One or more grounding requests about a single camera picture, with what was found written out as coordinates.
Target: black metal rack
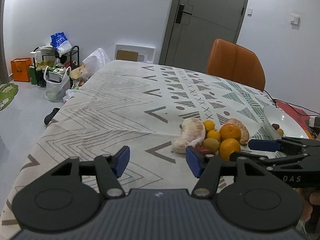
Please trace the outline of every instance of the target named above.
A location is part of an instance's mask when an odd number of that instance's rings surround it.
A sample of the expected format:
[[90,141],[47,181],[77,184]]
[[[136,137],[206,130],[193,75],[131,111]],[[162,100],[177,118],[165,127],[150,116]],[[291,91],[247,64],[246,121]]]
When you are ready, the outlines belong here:
[[[79,55],[79,46],[73,46],[72,49],[70,50],[70,52],[64,54],[65,56],[69,57],[70,59],[70,64],[72,64],[72,56],[77,54],[77,67],[80,66],[80,55]],[[55,52],[49,52],[49,53],[46,53],[44,55],[42,55],[42,60],[44,61],[44,57],[52,57],[52,56],[55,56]],[[39,77],[38,77],[38,74],[37,74],[37,70],[36,70],[36,59],[33,58],[33,64],[34,64],[34,67],[35,67],[35,76],[36,76],[36,80],[37,80],[37,85],[39,86]]]

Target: patterned tablecloth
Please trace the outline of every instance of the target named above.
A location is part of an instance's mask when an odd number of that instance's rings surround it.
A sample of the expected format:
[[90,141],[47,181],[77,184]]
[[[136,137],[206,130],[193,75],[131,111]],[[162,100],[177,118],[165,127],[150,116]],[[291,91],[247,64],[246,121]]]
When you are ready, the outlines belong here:
[[[219,129],[229,118],[247,127],[251,138],[269,139],[260,123],[270,98],[253,88],[189,70],[113,61],[99,70],[56,114],[21,168],[0,217],[0,236],[19,230],[12,213],[14,195],[70,156],[82,161],[123,145],[130,162],[119,179],[130,188],[187,188],[197,182],[184,154],[171,141],[188,117],[212,120]],[[83,181],[96,188],[94,177]],[[219,188],[231,180],[221,179]]]

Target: power cord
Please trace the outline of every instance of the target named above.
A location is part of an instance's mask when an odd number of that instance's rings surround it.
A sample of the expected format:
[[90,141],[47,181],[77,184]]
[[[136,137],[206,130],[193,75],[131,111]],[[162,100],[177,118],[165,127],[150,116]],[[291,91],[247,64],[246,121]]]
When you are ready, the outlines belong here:
[[[264,90],[264,91],[269,95],[269,97],[271,98],[271,100],[273,101],[273,103],[276,105],[276,107],[278,107],[278,106],[277,106],[277,102],[270,96],[270,94],[269,94],[266,90]],[[279,99],[277,99],[277,101],[280,101],[280,102],[282,102],[282,103],[287,104],[288,106],[290,106],[295,112],[297,112],[297,113],[300,114],[301,116],[320,116],[320,113],[315,112],[315,111],[312,111],[312,110],[310,110],[310,109],[308,109],[308,108],[305,108],[305,107],[303,107],[303,106],[291,104],[291,103],[288,103],[288,102],[285,102],[285,101],[282,101],[282,100],[279,100]],[[308,110],[308,111],[310,111],[310,112],[315,113],[316,115],[315,115],[315,114],[314,114],[314,115],[312,115],[312,114],[301,114],[301,113],[299,113],[293,106],[301,107],[301,108],[303,108],[303,109],[306,109],[306,110]]]

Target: black shoe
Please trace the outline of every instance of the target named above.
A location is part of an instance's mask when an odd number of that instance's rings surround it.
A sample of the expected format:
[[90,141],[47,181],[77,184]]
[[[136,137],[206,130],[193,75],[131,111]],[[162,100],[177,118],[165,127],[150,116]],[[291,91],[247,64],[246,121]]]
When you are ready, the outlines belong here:
[[49,122],[52,120],[52,118],[56,115],[56,113],[60,110],[60,108],[54,108],[52,110],[52,112],[50,114],[48,114],[45,118],[44,118],[44,124],[48,125]]

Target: chair backrest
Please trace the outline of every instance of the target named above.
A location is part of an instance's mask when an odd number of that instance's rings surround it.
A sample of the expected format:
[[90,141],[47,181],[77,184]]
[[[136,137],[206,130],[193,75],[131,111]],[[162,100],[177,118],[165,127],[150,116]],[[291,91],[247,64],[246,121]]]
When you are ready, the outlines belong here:
[[266,79],[258,57],[250,50],[223,39],[213,43],[207,74],[263,91]]

